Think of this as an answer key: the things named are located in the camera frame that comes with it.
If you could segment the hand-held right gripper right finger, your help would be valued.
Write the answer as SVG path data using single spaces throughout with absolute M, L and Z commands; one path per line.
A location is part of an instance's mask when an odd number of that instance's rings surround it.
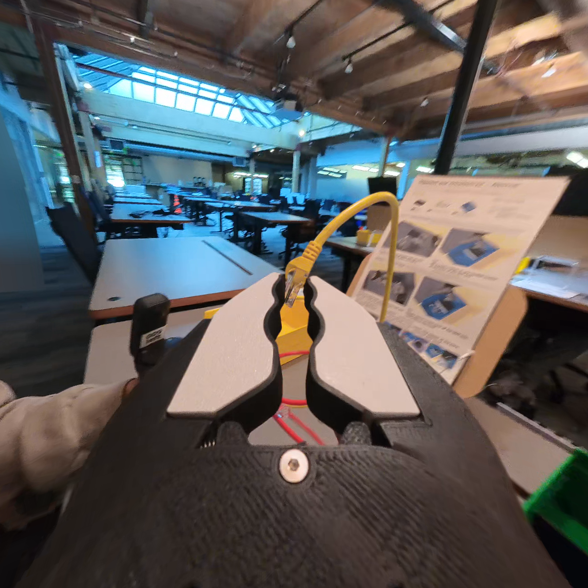
M 420 408 L 376 320 L 318 277 L 305 284 L 312 340 L 306 401 L 335 434 L 353 422 L 369 427 L 420 418 Z

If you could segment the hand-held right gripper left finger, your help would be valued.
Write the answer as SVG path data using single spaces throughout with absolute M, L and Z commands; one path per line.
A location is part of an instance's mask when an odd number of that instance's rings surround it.
M 283 274 L 270 273 L 210 319 L 166 409 L 173 423 L 238 423 L 252 432 L 277 412 L 283 375 Z

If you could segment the yellow plastic bin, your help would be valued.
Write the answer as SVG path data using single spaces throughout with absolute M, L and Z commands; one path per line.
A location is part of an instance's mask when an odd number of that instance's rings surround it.
M 244 291 L 212 317 L 194 355 L 194 361 L 211 367 L 239 371 L 270 371 L 274 344 L 279 354 L 295 357 L 308 352 L 308 312 L 303 304 L 287 307 L 269 290 Z

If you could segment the green plastic bin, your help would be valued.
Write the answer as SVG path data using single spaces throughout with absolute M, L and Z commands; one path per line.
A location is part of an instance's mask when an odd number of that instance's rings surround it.
M 587 452 L 572 454 L 525 501 L 530 523 L 540 518 L 585 555 L 587 554 Z

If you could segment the person's left forearm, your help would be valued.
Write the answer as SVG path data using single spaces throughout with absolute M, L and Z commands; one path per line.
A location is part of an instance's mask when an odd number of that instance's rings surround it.
M 60 505 L 121 406 L 126 381 L 23 398 L 1 382 L 2 531 L 21 529 Z

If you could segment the grey wood-edged table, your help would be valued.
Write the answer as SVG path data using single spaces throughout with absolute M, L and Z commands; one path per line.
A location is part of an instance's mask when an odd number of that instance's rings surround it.
M 215 236 L 110 240 L 89 304 L 92 319 L 130 316 L 137 299 L 166 296 L 174 309 L 222 303 L 282 271 Z

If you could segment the dark office chair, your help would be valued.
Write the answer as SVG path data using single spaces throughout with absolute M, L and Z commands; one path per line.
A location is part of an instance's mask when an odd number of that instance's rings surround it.
M 64 242 L 87 280 L 94 285 L 98 277 L 102 252 L 78 218 L 70 203 L 60 208 L 46 207 L 52 230 Z

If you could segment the instruction sheet on wooden stand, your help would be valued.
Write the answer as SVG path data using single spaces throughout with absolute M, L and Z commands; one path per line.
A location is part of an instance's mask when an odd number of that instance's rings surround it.
M 471 398 L 482 391 L 526 312 L 525 293 L 508 286 L 479 337 L 472 343 L 472 354 L 458 359 L 454 365 L 456 377 L 452 387 L 459 396 Z

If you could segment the printed instruction sheet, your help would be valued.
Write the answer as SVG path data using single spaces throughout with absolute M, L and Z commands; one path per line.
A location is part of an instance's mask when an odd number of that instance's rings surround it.
M 569 178 L 418 175 L 399 207 L 385 321 L 448 383 Z

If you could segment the group of black office chairs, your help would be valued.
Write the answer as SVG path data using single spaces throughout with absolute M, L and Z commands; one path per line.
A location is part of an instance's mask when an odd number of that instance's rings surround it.
M 246 212 L 242 214 L 242 227 L 247 233 L 254 254 L 273 254 L 265 245 L 263 233 L 278 229 L 284 240 L 283 250 L 277 257 L 286 260 L 290 254 L 298 254 L 302 246 L 314 239 L 318 233 L 352 203 L 308 199 L 301 211 L 290 212 Z

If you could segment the white ceiling projector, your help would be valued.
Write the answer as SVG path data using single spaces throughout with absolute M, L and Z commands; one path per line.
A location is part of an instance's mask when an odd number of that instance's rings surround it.
M 303 113 L 304 106 L 295 93 L 277 97 L 270 107 L 270 114 L 281 121 L 297 121 Z

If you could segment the black vertical pole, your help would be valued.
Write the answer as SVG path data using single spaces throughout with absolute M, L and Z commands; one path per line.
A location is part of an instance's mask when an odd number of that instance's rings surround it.
M 469 110 L 474 83 L 478 80 L 488 35 L 495 17 L 498 1 L 478 1 L 467 39 L 462 63 L 454 86 L 440 144 L 433 169 L 434 175 L 447 175 L 450 171 L 457 143 Z

